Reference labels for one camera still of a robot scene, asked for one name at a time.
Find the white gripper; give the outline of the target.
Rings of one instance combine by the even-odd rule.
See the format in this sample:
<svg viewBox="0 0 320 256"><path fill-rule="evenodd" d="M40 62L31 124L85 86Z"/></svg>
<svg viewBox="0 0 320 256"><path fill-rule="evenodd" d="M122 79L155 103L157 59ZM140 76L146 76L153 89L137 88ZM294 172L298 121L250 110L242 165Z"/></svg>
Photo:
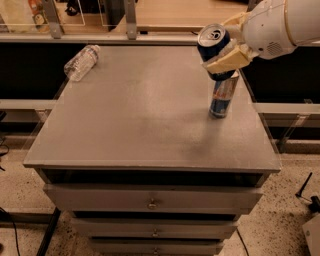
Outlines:
<svg viewBox="0 0 320 256"><path fill-rule="evenodd" d="M262 0L250 13L233 15L221 25L232 39L247 45L236 45L226 55L204 62L211 74L248 66L257 56L270 60L291 54L297 48L288 28L287 0Z"/></svg>

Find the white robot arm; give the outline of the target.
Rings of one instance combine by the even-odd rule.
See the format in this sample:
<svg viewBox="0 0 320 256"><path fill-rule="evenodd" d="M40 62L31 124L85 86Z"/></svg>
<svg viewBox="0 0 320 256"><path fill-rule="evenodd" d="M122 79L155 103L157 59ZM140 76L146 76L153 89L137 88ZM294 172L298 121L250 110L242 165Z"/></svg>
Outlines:
<svg viewBox="0 0 320 256"><path fill-rule="evenodd" d="M249 12L222 23L231 42L203 62L211 74L248 66L255 57L270 60L320 40L320 0L262 0Z"/></svg>

